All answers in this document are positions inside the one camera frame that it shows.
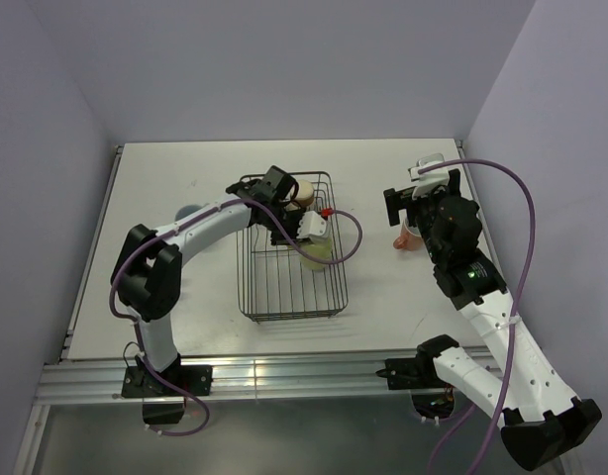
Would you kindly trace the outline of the steel cup beige sleeve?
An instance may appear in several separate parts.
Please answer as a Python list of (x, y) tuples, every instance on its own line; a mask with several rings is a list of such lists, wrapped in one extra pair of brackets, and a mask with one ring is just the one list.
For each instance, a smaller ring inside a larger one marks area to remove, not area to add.
[(297, 208), (308, 208), (315, 200), (315, 189), (308, 180), (297, 180), (290, 192), (289, 204)]

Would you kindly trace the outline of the pale yellow mug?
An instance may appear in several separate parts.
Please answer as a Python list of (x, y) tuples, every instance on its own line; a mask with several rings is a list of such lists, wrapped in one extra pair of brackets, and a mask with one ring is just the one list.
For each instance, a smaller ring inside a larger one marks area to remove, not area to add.
[[(332, 239), (330, 237), (319, 241), (306, 241), (300, 245), (300, 248), (310, 256), (321, 260), (330, 260), (332, 258)], [(310, 260), (309, 258), (300, 256), (300, 263), (303, 267), (311, 271), (323, 271), (327, 265), (319, 261)]]

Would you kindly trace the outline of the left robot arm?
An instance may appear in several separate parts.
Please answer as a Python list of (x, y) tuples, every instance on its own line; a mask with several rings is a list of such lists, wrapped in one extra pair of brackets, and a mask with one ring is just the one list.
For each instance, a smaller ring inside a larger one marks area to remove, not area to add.
[(230, 185), (216, 200), (169, 225), (130, 229), (111, 275), (109, 307), (113, 316), (132, 322), (141, 359), (149, 366), (144, 381), (156, 394), (168, 395), (180, 382), (171, 311), (180, 298), (184, 265), (253, 225), (293, 238), (286, 206), (298, 190), (297, 180), (273, 165), (261, 178)]

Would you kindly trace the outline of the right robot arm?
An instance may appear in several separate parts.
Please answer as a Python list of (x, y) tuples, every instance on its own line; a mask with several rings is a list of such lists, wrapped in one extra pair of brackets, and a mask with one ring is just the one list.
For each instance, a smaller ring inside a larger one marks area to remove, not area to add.
[(401, 212), (418, 229), (443, 294), (485, 343), (502, 377), (492, 375), (451, 336), (421, 343), (412, 358), (388, 359), (378, 376), (389, 389), (452, 386), (500, 431), (510, 456), (533, 471), (581, 445), (601, 421), (591, 399), (558, 375), (527, 329), (495, 264), (480, 250), (479, 206), (460, 192), (460, 172), (428, 163), (409, 171), (412, 185), (384, 193), (390, 225)]

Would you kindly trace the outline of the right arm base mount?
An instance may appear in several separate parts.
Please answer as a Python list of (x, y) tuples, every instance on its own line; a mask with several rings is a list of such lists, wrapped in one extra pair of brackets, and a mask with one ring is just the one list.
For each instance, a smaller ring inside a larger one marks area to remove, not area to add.
[(437, 363), (446, 369), (470, 365), (482, 369), (475, 360), (467, 356), (460, 347), (450, 348), (450, 353), (420, 352), (414, 357), (388, 358), (384, 367), (375, 374), (386, 380), (390, 391), (417, 389), (446, 389), (452, 387), (453, 379), (442, 380), (437, 374)]

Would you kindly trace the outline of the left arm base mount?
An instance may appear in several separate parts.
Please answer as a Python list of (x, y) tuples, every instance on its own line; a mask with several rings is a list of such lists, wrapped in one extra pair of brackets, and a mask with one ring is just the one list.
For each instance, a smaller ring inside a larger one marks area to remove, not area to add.
[[(194, 396), (208, 396), (213, 381), (213, 367), (181, 365), (164, 372), (161, 377)], [(143, 365), (137, 365), (126, 370), (121, 396), (125, 399), (141, 399), (175, 397), (179, 393), (159, 382)]]

